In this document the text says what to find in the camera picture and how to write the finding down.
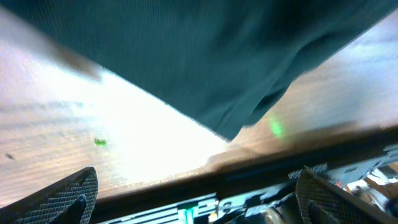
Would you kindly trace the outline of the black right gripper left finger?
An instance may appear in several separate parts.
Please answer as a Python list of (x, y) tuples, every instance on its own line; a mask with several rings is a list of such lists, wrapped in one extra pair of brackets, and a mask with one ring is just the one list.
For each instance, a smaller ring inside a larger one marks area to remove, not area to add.
[(88, 224), (95, 208), (98, 179), (86, 167), (1, 209), (1, 223)]

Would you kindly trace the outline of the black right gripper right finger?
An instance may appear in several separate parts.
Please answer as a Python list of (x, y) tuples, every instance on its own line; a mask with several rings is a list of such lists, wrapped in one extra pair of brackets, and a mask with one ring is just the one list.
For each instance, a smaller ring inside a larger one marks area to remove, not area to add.
[(288, 174), (296, 181), (295, 199), (288, 200), (289, 223), (397, 223), (397, 212), (382, 211), (337, 186), (363, 180), (373, 171), (360, 171), (363, 165), (355, 164), (329, 170), (328, 164), (304, 167)]

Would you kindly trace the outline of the black polo shirt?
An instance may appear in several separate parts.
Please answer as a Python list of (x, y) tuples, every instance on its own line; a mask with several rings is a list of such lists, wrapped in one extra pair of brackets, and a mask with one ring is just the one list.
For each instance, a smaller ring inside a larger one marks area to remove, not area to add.
[(226, 139), (397, 9), (384, 0), (2, 1)]

